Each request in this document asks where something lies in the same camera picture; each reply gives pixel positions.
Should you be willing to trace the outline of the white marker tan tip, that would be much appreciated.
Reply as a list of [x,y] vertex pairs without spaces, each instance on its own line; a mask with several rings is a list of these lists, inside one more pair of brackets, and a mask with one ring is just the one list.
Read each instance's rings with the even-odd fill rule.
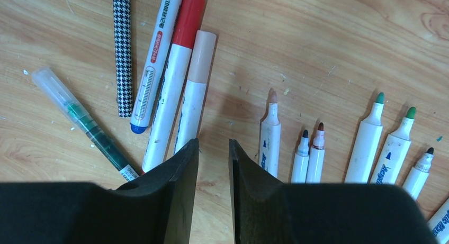
[[278,176],[282,130],[278,111],[277,93],[272,90],[268,96],[267,115],[261,122],[259,165],[275,178]]

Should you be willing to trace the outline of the white marker red cap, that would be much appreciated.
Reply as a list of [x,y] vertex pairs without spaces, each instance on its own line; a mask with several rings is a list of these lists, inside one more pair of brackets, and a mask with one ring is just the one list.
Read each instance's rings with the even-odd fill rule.
[[142,171],[164,161],[205,0],[183,0],[157,102]]

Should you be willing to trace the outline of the white marker black cap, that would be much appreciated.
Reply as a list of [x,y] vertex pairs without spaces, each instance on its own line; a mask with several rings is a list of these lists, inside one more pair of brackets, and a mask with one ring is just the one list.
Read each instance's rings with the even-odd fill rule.
[[309,134],[308,130],[304,129],[300,142],[294,155],[294,162],[292,168],[292,183],[305,183],[307,176],[307,168],[309,162]]

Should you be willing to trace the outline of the white marker green cap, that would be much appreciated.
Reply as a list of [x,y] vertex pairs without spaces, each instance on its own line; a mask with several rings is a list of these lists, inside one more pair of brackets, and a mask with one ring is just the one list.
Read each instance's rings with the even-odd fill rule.
[[395,184],[411,146],[410,133],[415,115],[416,108],[412,106],[402,119],[400,126],[387,135],[370,179],[371,184]]

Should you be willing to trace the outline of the white marker purple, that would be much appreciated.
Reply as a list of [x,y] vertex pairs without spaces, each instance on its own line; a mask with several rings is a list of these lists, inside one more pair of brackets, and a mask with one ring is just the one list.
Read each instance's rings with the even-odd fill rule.
[[438,243],[448,243],[448,205],[447,199],[428,221],[428,226]]

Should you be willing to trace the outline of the white marker blue cap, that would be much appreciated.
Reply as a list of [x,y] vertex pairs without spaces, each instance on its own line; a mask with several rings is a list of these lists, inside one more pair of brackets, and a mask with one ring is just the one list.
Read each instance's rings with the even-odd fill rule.
[[149,127],[181,3],[182,0],[161,0],[130,119],[135,134],[142,134]]

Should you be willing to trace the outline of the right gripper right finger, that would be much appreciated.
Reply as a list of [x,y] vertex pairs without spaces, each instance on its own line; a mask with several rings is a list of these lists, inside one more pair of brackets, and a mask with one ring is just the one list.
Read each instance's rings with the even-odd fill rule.
[[235,243],[436,243],[402,188],[288,184],[229,141]]

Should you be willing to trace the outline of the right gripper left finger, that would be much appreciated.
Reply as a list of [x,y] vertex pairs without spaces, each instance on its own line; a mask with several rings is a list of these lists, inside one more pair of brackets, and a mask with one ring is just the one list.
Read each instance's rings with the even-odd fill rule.
[[198,167],[199,141],[192,139],[116,189],[1,183],[1,243],[188,243]]

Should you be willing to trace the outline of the white marker beige cap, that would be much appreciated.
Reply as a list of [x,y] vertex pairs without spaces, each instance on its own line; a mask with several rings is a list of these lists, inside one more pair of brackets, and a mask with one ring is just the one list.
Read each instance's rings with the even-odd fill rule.
[[217,36],[198,30],[182,100],[174,153],[197,137]]

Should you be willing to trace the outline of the white marker dark green tip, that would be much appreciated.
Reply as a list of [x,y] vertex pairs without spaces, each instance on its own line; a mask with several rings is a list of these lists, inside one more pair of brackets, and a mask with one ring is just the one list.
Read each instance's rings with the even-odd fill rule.
[[372,105],[369,115],[359,124],[344,179],[345,183],[366,184],[368,182],[383,130],[381,121],[383,108],[384,93],[380,92]]

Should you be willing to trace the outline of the white marker brown tip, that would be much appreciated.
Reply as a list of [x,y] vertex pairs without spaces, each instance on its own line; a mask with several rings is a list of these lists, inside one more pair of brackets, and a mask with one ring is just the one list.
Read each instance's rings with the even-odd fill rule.
[[316,136],[310,148],[306,183],[320,183],[325,157],[325,131],[324,124],[319,123]]

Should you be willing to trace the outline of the grey pen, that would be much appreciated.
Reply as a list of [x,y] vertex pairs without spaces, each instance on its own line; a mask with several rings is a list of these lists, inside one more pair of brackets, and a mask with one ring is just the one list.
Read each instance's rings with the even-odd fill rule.
[[112,0],[118,115],[129,118],[133,108],[131,5],[130,0]]

